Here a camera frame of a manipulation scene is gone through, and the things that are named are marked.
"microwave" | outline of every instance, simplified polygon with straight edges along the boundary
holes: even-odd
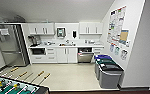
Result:
[[[45,48],[31,48],[32,55],[46,55]]]

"light switch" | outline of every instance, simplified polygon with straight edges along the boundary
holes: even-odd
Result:
[[[127,40],[126,41],[126,47],[129,47],[129,45],[130,45],[130,40]]]

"foosball table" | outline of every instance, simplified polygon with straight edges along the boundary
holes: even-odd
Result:
[[[0,73],[3,71],[5,67],[0,68]],[[31,81],[31,83],[24,82],[24,80],[20,81],[17,80],[18,78],[22,77],[23,75],[27,74],[27,72],[21,73],[18,77],[15,79],[12,79],[11,77],[13,75],[10,75],[8,77],[5,77],[10,72],[13,72],[17,70],[18,67],[10,70],[9,72],[0,75],[0,94],[49,94],[49,88],[40,86],[40,84],[50,75],[44,77],[44,79],[38,84],[32,84],[32,82],[41,74],[44,73],[44,71],[40,72],[35,79]]]

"gray trash can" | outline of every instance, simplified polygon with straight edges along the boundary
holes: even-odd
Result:
[[[101,88],[116,89],[123,69],[117,64],[100,64],[99,84]]]
[[[110,63],[110,64],[116,64],[112,59],[97,59],[95,61],[95,73],[96,73],[96,78],[97,80],[99,80],[99,76],[100,76],[100,69],[99,69],[99,64],[106,64],[106,63]]]

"countertop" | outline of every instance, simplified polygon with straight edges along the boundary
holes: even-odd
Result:
[[[103,44],[88,44],[88,43],[78,43],[75,46],[59,46],[59,43],[57,44],[52,44],[52,45],[44,45],[44,44],[40,44],[38,46],[35,47],[28,47],[28,48],[46,48],[46,47],[51,47],[51,48],[78,48],[78,47],[104,47]]]

